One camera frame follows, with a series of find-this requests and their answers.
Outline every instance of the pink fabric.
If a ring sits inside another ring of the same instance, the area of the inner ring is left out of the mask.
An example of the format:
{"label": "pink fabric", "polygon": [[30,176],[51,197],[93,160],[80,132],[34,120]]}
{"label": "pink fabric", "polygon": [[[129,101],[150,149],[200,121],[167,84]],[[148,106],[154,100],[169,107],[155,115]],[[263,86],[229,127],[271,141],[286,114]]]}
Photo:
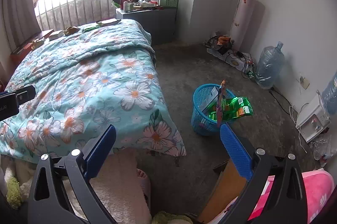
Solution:
{"label": "pink fabric", "polygon": [[[332,176],[324,170],[316,170],[302,173],[305,192],[307,195],[308,204],[308,223],[310,223],[321,211],[326,201],[329,199],[334,190],[334,180]],[[266,186],[252,212],[249,219],[257,217],[261,214],[264,205],[266,204],[268,195],[272,188],[274,176],[269,176]],[[235,202],[236,198],[228,204],[224,212]]]}

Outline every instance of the concrete floor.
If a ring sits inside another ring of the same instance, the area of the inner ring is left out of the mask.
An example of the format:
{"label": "concrete floor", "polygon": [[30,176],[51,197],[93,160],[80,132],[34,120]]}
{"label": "concrete floor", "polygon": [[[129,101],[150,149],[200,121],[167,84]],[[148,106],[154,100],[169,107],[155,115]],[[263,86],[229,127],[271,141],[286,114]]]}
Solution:
{"label": "concrete floor", "polygon": [[202,45],[177,47],[171,44],[155,48],[155,51],[160,85],[171,118],[185,143],[187,156],[177,162],[171,156],[150,156],[145,150],[139,152],[138,168],[151,179],[152,215],[161,210],[199,214],[218,178],[213,167],[229,158],[219,136],[200,136],[193,132],[190,124],[193,92],[205,83],[220,84],[225,79],[227,88],[235,95],[249,98],[254,115],[234,122],[231,128],[238,136],[248,138],[254,147],[262,147],[271,155],[284,157],[289,152],[294,153],[302,171],[319,168],[303,138],[301,143],[308,153],[301,148],[290,116],[268,91],[208,54]]}

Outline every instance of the metal bolt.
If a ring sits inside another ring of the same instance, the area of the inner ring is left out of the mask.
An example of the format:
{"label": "metal bolt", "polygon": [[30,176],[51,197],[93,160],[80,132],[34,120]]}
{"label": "metal bolt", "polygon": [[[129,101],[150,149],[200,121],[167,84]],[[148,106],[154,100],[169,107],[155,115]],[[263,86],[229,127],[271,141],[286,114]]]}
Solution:
{"label": "metal bolt", "polygon": [[288,158],[294,160],[296,157],[293,153],[288,154]]}
{"label": "metal bolt", "polygon": [[46,160],[48,158],[48,154],[44,153],[43,155],[41,155],[41,159],[42,160]]}
{"label": "metal bolt", "polygon": [[259,154],[260,156],[263,156],[263,155],[266,153],[266,151],[263,150],[262,148],[257,148],[256,152],[257,152],[257,154]]}
{"label": "metal bolt", "polygon": [[74,149],[71,151],[71,155],[72,156],[78,156],[80,154],[81,150],[80,149]]}

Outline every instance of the gray cabinet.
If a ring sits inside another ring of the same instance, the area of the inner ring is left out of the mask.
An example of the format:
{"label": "gray cabinet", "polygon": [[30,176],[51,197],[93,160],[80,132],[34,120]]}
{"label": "gray cabinet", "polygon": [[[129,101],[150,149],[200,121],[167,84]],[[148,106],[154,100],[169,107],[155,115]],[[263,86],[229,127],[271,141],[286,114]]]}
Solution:
{"label": "gray cabinet", "polygon": [[152,44],[173,40],[176,26],[176,8],[124,12],[116,9],[116,19],[132,19],[139,22],[151,34]]}

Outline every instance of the floral bedspread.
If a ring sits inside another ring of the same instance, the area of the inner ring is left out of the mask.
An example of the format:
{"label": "floral bedspread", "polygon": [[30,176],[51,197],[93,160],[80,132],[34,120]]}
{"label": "floral bedspread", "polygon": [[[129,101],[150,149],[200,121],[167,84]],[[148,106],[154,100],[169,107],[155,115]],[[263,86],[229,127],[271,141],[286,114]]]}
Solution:
{"label": "floral bedspread", "polygon": [[0,122],[0,153],[37,163],[67,155],[112,124],[114,150],[186,155],[166,107],[151,36],[133,20],[46,42],[18,66],[6,90],[27,85],[35,99]]}

